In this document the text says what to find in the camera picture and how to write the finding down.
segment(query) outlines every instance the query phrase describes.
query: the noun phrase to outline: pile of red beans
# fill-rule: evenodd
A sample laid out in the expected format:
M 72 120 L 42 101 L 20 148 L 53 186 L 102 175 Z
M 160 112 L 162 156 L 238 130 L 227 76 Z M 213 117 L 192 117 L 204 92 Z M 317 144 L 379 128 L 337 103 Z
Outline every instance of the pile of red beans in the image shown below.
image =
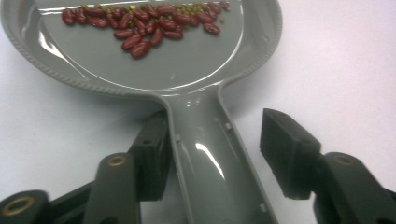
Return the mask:
M 215 21 L 222 10 L 230 10 L 228 2 L 158 6 L 143 4 L 139 7 L 83 5 L 75 9 L 66 8 L 62 12 L 62 19 L 67 25 L 77 22 L 99 28 L 112 27 L 114 36 L 123 40 L 121 48 L 129 50 L 135 59 L 139 59 L 151 47 L 159 46 L 164 37 L 182 39 L 183 30 L 200 24 L 205 31 L 218 35 L 221 30 Z

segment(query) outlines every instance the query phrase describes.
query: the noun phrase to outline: white table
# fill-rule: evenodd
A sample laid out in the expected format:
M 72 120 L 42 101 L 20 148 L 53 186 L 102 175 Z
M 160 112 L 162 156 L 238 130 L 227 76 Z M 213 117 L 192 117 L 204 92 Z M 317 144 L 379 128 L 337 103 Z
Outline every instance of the white table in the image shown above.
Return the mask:
M 359 158 L 396 190 L 396 2 L 279 2 L 276 53 L 223 97 L 279 223 L 315 223 L 312 200 L 284 198 L 259 151 L 262 110 L 289 114 L 323 153 Z M 29 64 L 4 32 L 0 45 L 0 200 L 28 189 L 55 199 L 88 183 L 98 162 L 126 151 L 161 109 L 65 86 Z M 185 223 L 174 171 L 170 180 L 162 203 L 144 203 L 147 223 Z

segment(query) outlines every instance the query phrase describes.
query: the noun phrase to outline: white background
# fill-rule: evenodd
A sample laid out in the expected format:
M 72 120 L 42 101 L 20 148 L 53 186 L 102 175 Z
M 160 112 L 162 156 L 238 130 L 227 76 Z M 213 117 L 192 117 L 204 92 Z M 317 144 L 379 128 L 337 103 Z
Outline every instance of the white background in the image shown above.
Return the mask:
M 283 197 L 259 152 L 262 110 L 289 114 L 322 144 L 365 163 L 396 190 L 396 1 L 280 0 L 284 28 L 270 61 L 223 93 L 279 223 L 316 223 L 312 201 Z M 161 109 L 80 91 L 30 65 L 0 32 L 0 201 L 84 185 L 105 156 L 126 151 Z M 147 223 L 185 223 L 175 174 Z

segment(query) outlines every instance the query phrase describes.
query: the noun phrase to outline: gray scoop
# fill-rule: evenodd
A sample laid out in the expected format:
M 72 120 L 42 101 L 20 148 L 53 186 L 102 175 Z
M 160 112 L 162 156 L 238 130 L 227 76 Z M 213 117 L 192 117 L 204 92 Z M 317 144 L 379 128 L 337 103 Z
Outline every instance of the gray scoop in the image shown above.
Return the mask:
M 1 15 L 10 41 L 50 77 L 87 91 L 164 105 L 189 223 L 276 223 L 219 94 L 273 54 L 282 26 L 278 2 L 229 0 L 232 9 L 220 15 L 225 22 L 219 36 L 201 25 L 181 41 L 165 39 L 141 60 L 122 52 L 111 29 L 66 26 L 60 15 L 65 7 L 81 4 L 143 2 L 3 0 Z

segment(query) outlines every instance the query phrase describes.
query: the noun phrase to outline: scoop handle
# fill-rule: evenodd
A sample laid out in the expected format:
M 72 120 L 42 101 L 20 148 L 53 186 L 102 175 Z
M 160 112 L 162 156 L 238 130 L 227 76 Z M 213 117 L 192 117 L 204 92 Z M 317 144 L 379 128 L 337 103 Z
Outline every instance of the scoop handle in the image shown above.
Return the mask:
M 166 100 L 189 223 L 276 223 L 217 93 L 201 91 Z

